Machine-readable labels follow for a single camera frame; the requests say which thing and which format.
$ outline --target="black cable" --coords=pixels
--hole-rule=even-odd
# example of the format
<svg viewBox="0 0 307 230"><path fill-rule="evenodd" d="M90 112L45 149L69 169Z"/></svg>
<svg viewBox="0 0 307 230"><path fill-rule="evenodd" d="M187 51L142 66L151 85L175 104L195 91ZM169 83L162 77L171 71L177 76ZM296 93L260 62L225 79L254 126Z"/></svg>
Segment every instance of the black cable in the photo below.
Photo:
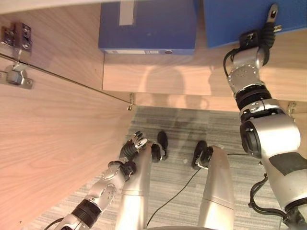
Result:
<svg viewBox="0 0 307 230"><path fill-rule="evenodd" d="M268 180L268 176L265 173L264 174L264 179L262 181L259 181L257 183L255 183L251 190L250 190L250 201L248 206L253 208L256 212L260 213L260 214L264 214L264 215L274 215L274 216L279 216L281 218L283 218L283 220L286 219L286 214L278 209L275 208L263 208L263 207L259 207L255 200L254 200L254 195L259 191L259 189L267 182Z"/></svg>
<svg viewBox="0 0 307 230"><path fill-rule="evenodd" d="M45 227L44 230L47 230L47 229L50 228L52 225L61 222L63 219L64 219L64 218L60 218L60 219L57 219L57 220L53 221L51 224L49 224L47 227Z"/></svg>
<svg viewBox="0 0 307 230"><path fill-rule="evenodd" d="M224 72L226 74L226 77L228 77L228 72L227 72L227 69L226 69L226 61L227 59L230 57L230 60L233 61L234 60L234 56L237 52L239 52L240 49L233 49L231 51L229 51L225 57L224 57L224 60L223 60L223 68L224 68Z"/></svg>
<svg viewBox="0 0 307 230"><path fill-rule="evenodd" d="M188 182L186 183L186 185L176 194L174 195L172 198L170 198L165 204L163 204L161 207L159 207L153 214L152 216L150 217L149 221L147 222L147 227L150 223L150 221L152 220L152 218L154 217L154 215L161 209L163 208L165 205L167 205L169 202L171 202L174 198L176 198L176 196L178 196L187 186L188 184L190 183L190 181L193 179L193 177L199 172L199 170L201 170L201 168L199 168L192 176L191 178L188 180Z"/></svg>

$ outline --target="wooden cabinet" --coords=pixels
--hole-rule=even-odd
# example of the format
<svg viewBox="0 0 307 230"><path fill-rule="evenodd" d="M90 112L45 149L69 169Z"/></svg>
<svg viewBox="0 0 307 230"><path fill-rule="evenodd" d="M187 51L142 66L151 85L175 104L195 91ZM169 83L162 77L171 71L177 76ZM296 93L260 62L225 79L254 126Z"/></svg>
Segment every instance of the wooden cabinet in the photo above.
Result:
<svg viewBox="0 0 307 230"><path fill-rule="evenodd" d="M64 6L85 2L0 2L0 26L32 28L26 72L34 80L31 90L0 84L4 229L19 230L116 158L134 113L126 110L131 92L138 105L238 111L222 68L234 45L207 49L203 21L192 57L104 55L97 47L100 3ZM62 7L39 9L56 5ZM261 72L277 99L307 101L306 36L302 30L276 38ZM11 56L0 45L1 71Z"/></svg>
<svg viewBox="0 0 307 230"><path fill-rule="evenodd" d="M11 64L0 58L0 70ZM128 103L102 92L26 72L31 90L0 85L0 223L10 230L105 170L133 116Z"/></svg>

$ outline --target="silver metal casing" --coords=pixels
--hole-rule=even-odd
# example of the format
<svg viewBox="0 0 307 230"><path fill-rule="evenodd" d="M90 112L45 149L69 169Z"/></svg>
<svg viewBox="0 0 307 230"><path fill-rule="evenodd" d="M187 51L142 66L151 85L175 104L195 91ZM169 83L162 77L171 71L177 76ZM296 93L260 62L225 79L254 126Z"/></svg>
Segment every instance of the silver metal casing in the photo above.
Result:
<svg viewBox="0 0 307 230"><path fill-rule="evenodd" d="M152 143L148 142L134 159L137 171L122 189L115 230L142 230L146 228L152 164L151 145Z"/></svg>
<svg viewBox="0 0 307 230"><path fill-rule="evenodd" d="M198 226L215 230L233 229L234 203L234 189L227 154L213 146Z"/></svg>

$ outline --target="cabinet hinge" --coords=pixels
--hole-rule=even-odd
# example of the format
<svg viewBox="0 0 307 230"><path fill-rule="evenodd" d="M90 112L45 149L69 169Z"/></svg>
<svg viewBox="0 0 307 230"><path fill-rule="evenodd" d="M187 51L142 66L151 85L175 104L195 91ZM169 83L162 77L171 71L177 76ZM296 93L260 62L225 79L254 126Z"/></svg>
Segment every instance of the cabinet hinge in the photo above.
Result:
<svg viewBox="0 0 307 230"><path fill-rule="evenodd" d="M0 84L31 89L33 80L27 78L25 72L32 52L31 27L24 23L14 23L11 28L3 27L1 43L11 48L15 64L0 71Z"/></svg>

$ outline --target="robotic hand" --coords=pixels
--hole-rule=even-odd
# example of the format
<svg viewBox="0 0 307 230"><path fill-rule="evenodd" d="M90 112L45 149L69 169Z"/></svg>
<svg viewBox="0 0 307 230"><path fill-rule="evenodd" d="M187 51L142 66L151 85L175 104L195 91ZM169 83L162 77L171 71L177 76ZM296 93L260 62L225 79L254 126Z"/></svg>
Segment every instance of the robotic hand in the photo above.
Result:
<svg viewBox="0 0 307 230"><path fill-rule="evenodd" d="M275 40L277 13L278 5L273 4L262 30L241 35L240 48L224 58L224 71L240 109L242 146L246 153L261 159L266 171L264 180L250 191L249 206L261 214L280 216L292 229L307 229L307 160L297 152L300 133L259 77ZM228 57L233 62L229 74L225 65ZM268 179L285 212L256 205L254 194Z"/></svg>
<svg viewBox="0 0 307 230"><path fill-rule="evenodd" d="M108 164L102 178L55 230L89 230L114 200L115 195L121 192L125 182L136 173L137 168L133 160L147 142L148 139L143 137L142 132L136 132L122 147L119 159Z"/></svg>

